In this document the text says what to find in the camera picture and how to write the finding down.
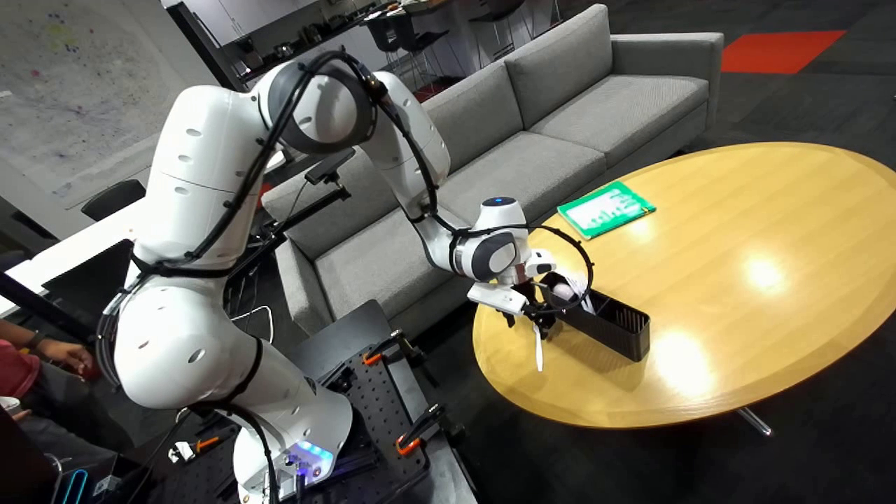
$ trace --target wooden table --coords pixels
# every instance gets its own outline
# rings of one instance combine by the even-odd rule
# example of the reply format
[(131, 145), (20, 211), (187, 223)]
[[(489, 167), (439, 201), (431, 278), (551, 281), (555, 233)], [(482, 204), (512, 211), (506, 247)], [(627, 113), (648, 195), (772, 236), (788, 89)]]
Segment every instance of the wooden table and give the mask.
[[(643, 361), (564, 324), (538, 373), (531, 324), (475, 310), (484, 379), (531, 414), (642, 429), (746, 410), (834, 365), (896, 309), (896, 177), (863, 153), (746, 142), (624, 183), (659, 214), (585, 249), (594, 289), (649, 313)], [(582, 272), (561, 237), (536, 233), (531, 247)]]

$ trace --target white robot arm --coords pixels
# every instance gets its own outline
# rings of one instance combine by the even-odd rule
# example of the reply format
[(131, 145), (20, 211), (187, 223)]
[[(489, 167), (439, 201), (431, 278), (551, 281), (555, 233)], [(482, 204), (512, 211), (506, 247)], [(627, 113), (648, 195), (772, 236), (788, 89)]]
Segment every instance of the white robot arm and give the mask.
[(251, 93), (184, 89), (153, 152), (128, 289), (113, 303), (114, 370), (149, 410), (219, 400), (249, 411), (251, 429), (242, 429), (232, 456), (244, 501), (286, 498), (298, 478), (324, 482), (352, 425), (348, 398), (310, 383), (225, 313), (225, 281), (247, 249), (260, 172), (277, 145), (300, 153), (362, 145), (431, 263), (484, 291), (512, 291), (530, 260), (512, 198), (484, 201), (473, 230), (439, 218), (435, 187), (447, 173), (447, 149), (394, 76), (324, 57), (310, 69), (288, 62)]

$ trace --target floor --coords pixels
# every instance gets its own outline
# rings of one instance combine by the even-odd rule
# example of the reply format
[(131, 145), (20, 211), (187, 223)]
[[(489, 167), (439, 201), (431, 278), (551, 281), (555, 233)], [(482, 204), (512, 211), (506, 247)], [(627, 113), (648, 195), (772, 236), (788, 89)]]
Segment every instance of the floor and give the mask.
[[(564, 0), (564, 15), (585, 8)], [(748, 33), (844, 30), (797, 72), (725, 72), (719, 114), (695, 149), (746, 139), (811, 139), (896, 165), (896, 2), (888, 0), (608, 0), (614, 30)], [(298, 345), (282, 321), (271, 263), (237, 289), (232, 313), (247, 331)], [(839, 504), (894, 501), (896, 489), (896, 319), (846, 361), (769, 398), (757, 411), (776, 425), (765, 440), (737, 414), (648, 432), (555, 425), (502, 400), (478, 375), (459, 309), (421, 345), (447, 407), (468, 432), (470, 470), (489, 501), (606, 504)], [(100, 390), (137, 443), (165, 432), (170, 411), (131, 407)]]

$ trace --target green paper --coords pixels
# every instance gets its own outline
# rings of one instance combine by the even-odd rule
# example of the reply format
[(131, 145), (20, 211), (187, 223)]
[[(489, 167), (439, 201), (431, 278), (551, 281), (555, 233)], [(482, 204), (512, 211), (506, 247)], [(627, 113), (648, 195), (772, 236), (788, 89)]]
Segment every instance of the green paper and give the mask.
[(601, 186), (573, 201), (557, 208), (557, 214), (576, 226), (580, 236), (596, 237), (622, 223), (631, 223), (648, 214), (653, 214), (653, 201), (638, 195), (624, 183)]

